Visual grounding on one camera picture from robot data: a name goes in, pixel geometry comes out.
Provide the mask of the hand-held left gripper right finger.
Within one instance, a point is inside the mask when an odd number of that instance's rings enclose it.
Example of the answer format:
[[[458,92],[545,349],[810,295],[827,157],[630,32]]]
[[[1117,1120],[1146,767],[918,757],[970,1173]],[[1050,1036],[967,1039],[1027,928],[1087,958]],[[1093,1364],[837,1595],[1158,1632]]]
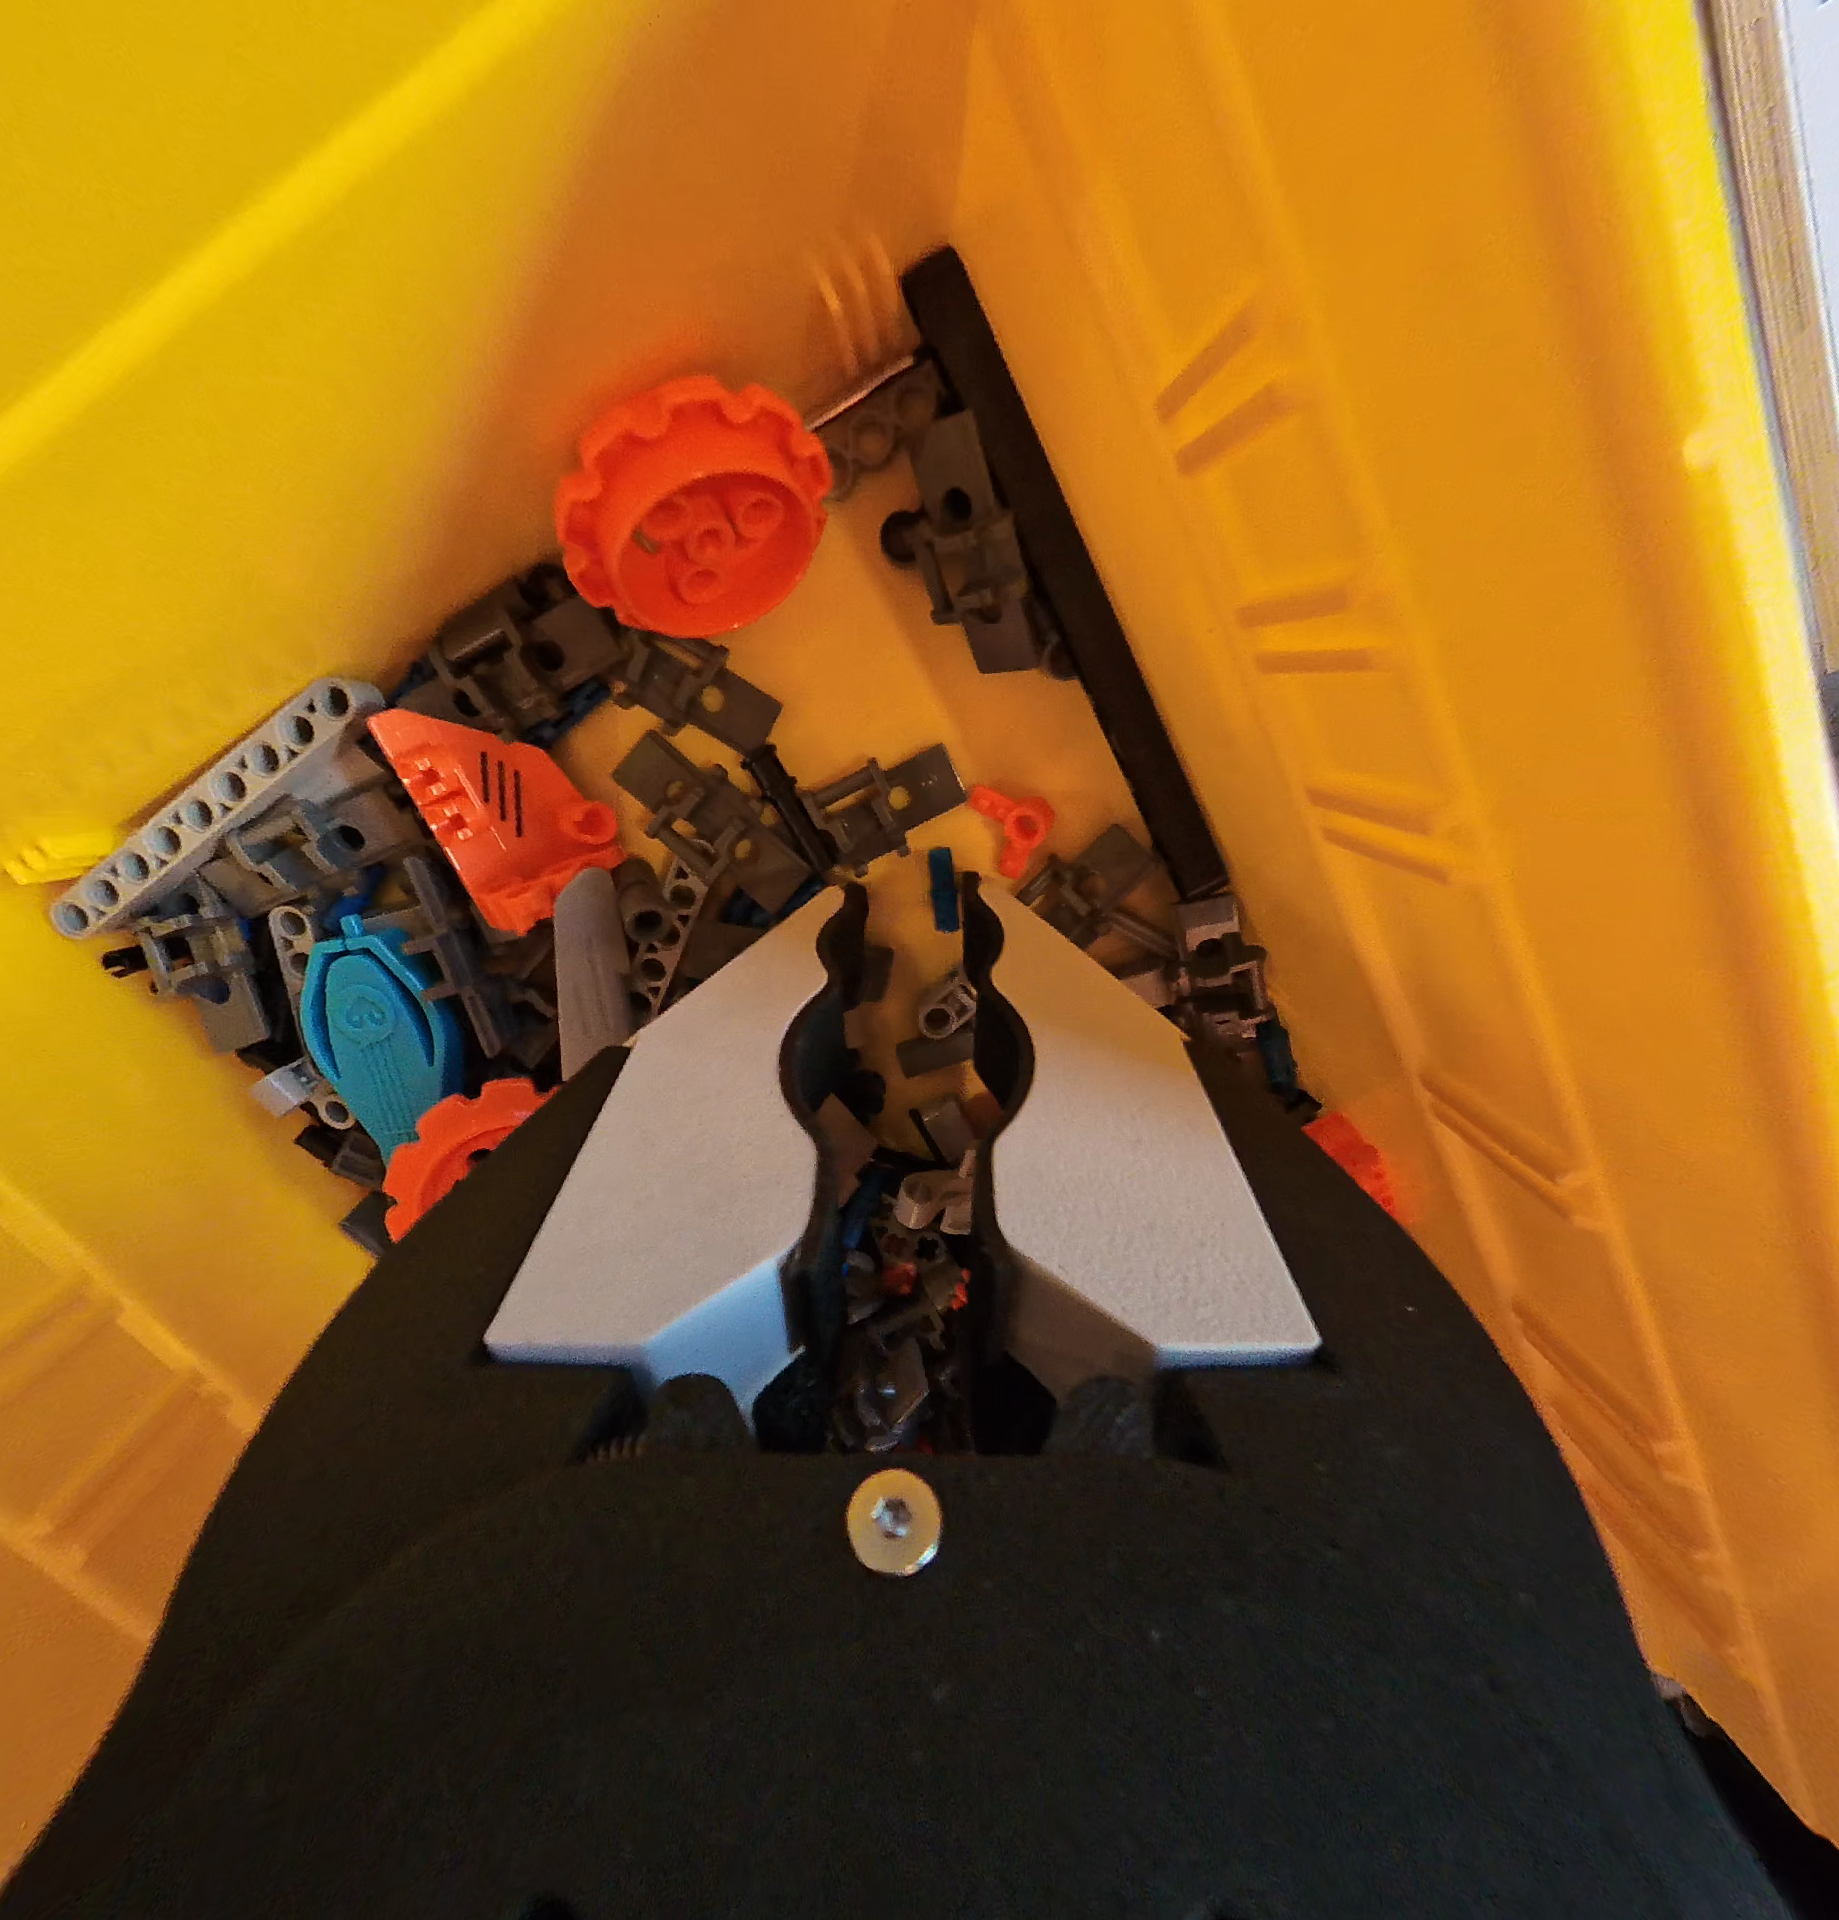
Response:
[[[1182,1036],[1003,885],[959,887],[976,997],[980,1332],[1057,1399],[1320,1345]]]

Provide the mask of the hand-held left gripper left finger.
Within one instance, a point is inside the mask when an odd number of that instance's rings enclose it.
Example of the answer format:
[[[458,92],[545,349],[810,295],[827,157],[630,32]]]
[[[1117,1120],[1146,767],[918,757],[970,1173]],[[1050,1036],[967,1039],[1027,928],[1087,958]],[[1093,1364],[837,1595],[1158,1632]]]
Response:
[[[787,1270],[821,1179],[801,1019],[841,1030],[868,916],[831,885],[632,1043],[485,1332],[506,1364],[718,1380],[743,1417],[799,1352]]]

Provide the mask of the yellow plastic parts bin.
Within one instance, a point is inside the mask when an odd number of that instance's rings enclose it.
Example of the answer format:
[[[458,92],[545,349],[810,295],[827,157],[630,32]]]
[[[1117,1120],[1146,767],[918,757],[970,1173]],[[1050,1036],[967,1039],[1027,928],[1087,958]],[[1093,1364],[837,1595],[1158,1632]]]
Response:
[[[956,248],[1294,1060],[1839,1847],[1839,799],[1697,5],[0,5],[0,1887],[362,1255],[58,883]]]

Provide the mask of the orange toothed wheel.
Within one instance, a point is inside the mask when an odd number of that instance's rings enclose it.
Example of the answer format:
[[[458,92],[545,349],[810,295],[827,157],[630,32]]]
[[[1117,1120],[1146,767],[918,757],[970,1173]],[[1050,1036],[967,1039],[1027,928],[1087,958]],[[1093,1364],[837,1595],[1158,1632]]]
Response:
[[[683,375],[581,438],[552,526],[574,592],[627,628],[719,636],[779,606],[827,526],[833,469],[782,396]]]
[[[451,1191],[475,1164],[486,1160],[546,1104],[550,1094],[526,1078],[486,1083],[474,1096],[448,1096],[426,1111],[414,1140],[395,1148],[386,1164],[386,1235],[396,1245],[431,1209]]]

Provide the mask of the light grey blade piece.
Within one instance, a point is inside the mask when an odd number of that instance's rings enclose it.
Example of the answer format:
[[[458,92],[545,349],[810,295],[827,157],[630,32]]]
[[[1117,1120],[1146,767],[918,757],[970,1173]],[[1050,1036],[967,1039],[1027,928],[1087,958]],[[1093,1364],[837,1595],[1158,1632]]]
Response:
[[[565,883],[552,907],[562,1081],[574,1081],[600,1053],[630,1043],[627,967],[630,952],[613,874],[602,865],[583,869]]]

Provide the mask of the small orange connector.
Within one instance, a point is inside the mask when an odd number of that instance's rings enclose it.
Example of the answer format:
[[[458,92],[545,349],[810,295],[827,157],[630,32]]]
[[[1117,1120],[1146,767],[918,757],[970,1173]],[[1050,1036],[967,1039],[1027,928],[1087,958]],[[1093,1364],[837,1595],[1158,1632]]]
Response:
[[[964,793],[964,803],[1000,832],[998,874],[1019,882],[1054,827],[1054,808],[1041,798],[1014,798],[985,783]]]

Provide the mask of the pile of dark grey parts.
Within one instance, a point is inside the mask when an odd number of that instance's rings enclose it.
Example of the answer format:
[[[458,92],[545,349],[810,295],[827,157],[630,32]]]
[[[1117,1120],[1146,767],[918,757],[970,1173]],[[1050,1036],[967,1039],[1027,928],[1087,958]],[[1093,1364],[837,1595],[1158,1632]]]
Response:
[[[1232,895],[1178,895],[1164,920],[1144,916],[1162,861],[1117,823],[1075,857],[1044,847],[1024,878],[1003,878],[1000,832],[964,803],[974,783],[941,744],[822,784],[793,780],[779,706],[730,670],[721,634],[627,628],[574,592],[563,562],[458,610],[383,697],[546,750],[614,810],[632,1037],[594,1063],[621,1070],[659,1014],[822,890],[868,894],[841,1030],[805,1015],[790,1036],[810,1094],[825,1096],[815,1127],[830,1183],[787,1270],[799,1350],[752,1414],[712,1378],[669,1380],[652,1399],[632,1387],[642,1426],[691,1417],[743,1438],[757,1419],[763,1445],[782,1448],[968,1454],[1003,1447],[1019,1402],[1135,1427],[1151,1382],[1188,1374],[1090,1380],[1061,1402],[985,1345],[974,1173],[998,1107],[972,1068],[976,997],[961,933],[931,927],[925,854],[954,854],[957,913],[964,882],[1003,885],[1169,1020],[1194,1068],[1195,1050],[1247,1054],[1272,1028],[1265,958]],[[79,940],[101,945],[104,973],[192,1005],[216,1050],[262,1070],[267,1112],[310,1119],[301,1146],[369,1185],[346,1231],[378,1249],[392,1245],[387,1160],[300,1033],[309,952],[343,916],[400,931],[435,969],[426,999],[458,1023],[463,1096],[501,1078],[545,1094],[572,1081],[560,1073],[552,920],[525,934],[489,927],[373,734],[362,750],[373,771],[355,790],[279,807],[138,920]]]

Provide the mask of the light grey holed beam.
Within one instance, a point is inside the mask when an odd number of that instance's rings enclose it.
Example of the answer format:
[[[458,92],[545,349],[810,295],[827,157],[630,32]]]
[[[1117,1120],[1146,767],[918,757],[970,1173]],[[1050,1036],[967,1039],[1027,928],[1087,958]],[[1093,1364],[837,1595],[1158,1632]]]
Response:
[[[386,697],[369,681],[322,678],[227,749],[48,909],[79,940],[133,923],[282,803],[330,803],[373,771],[362,750]]]

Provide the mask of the long black beam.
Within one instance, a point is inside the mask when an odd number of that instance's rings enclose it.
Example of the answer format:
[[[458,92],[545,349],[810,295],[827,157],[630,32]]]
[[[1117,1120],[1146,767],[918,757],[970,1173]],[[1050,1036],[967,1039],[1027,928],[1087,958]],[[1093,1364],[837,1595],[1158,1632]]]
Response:
[[[900,275],[907,309],[948,388],[970,412],[1033,586],[1068,645],[1090,711],[1153,849],[1188,901],[1230,887],[1123,623],[1061,493],[991,323],[957,254],[939,246]]]

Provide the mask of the light wooden divider panel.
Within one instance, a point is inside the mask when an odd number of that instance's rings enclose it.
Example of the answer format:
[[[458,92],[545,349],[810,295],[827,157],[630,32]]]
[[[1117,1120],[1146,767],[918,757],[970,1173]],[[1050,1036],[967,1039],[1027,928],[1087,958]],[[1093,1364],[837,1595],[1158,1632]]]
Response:
[[[1702,13],[1812,652],[1824,670],[1839,670],[1839,398],[1825,353],[1782,5],[1713,2]]]

